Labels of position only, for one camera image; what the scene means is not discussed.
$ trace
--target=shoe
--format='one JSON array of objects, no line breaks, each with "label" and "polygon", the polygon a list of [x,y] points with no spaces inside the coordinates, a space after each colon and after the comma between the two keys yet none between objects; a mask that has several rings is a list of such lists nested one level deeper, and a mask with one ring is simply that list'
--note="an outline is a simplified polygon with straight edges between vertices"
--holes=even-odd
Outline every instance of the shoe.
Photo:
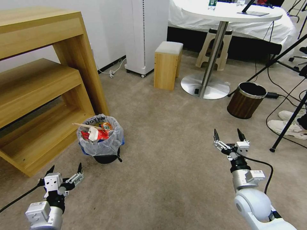
[{"label": "shoe", "polygon": [[[294,121],[292,122],[292,124],[298,125],[297,119],[298,119],[298,118],[301,118],[301,117],[304,116],[305,114],[306,114],[306,110],[301,109],[301,110],[298,112],[298,114],[297,114],[297,116],[295,117],[295,119],[294,119]],[[292,115],[293,115],[293,112],[290,112],[290,111],[287,111],[287,110],[283,110],[283,111],[280,111],[280,112],[278,113],[278,116],[279,116],[282,120],[284,120],[284,121],[290,120],[290,118],[292,117]]]},{"label": "shoe", "polygon": [[[288,121],[271,120],[268,126],[276,133],[281,134]],[[297,124],[292,124],[286,131],[285,135],[293,136],[298,139],[307,140],[307,130],[303,130]]]}]

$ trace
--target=bottle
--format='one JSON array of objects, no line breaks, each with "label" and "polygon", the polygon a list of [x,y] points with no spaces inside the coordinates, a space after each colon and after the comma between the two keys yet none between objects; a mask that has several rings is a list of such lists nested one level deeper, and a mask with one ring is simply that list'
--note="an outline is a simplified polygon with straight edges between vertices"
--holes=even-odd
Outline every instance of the bottle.
[{"label": "bottle", "polygon": [[209,0],[208,10],[215,10],[217,0]]}]

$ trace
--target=white robotic arm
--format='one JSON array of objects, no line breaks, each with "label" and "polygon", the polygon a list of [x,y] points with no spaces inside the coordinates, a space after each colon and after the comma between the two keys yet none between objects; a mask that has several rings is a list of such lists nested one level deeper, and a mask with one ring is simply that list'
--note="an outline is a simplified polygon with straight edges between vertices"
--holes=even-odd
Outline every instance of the white robotic arm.
[{"label": "white robotic arm", "polygon": [[46,201],[30,204],[25,215],[31,222],[30,230],[60,230],[62,227],[62,214],[65,211],[64,199],[69,191],[74,189],[84,179],[81,163],[78,171],[70,178],[63,179],[58,172],[53,173],[54,166],[41,179],[46,190]]},{"label": "white robotic arm", "polygon": [[214,130],[214,146],[227,155],[231,162],[232,182],[236,192],[234,203],[239,213],[246,219],[252,230],[296,230],[286,222],[271,205],[268,196],[255,189],[258,182],[265,179],[261,170],[251,170],[244,156],[249,149],[249,141],[238,129],[240,141],[225,144],[219,140]]}]

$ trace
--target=trash bag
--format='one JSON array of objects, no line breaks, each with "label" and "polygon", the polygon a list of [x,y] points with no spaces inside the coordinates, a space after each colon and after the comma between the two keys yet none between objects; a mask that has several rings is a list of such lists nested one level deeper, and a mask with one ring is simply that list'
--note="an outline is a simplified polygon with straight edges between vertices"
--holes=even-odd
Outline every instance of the trash bag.
[{"label": "trash bag", "polygon": [[109,138],[104,141],[92,142],[90,140],[85,140],[82,137],[81,131],[88,131],[88,128],[79,127],[77,129],[77,137],[82,150],[91,156],[107,156],[116,155],[118,148],[123,143],[124,130],[117,122],[114,117],[105,116],[104,114],[99,114],[97,116],[91,117],[83,122],[86,125],[95,125],[99,122],[109,122],[112,125],[113,130],[109,133]]}]

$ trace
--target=trash can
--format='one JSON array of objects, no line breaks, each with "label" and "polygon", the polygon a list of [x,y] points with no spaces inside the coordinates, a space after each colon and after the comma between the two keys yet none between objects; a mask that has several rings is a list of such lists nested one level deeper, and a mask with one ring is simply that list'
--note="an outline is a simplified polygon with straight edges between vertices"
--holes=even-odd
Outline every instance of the trash can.
[{"label": "trash can", "polygon": [[265,98],[264,87],[253,82],[242,82],[231,98],[227,111],[234,117],[249,119]]},{"label": "trash can", "polygon": [[125,143],[124,130],[114,117],[99,114],[87,119],[83,122],[83,124],[95,126],[97,123],[102,122],[109,122],[113,128],[113,130],[109,132],[109,138],[106,140],[99,140],[95,142],[85,140],[81,131],[87,132],[88,128],[79,127],[77,129],[77,137],[82,152],[86,155],[93,156],[94,159],[101,164],[108,164],[116,159],[122,162],[119,155],[119,147]]}]

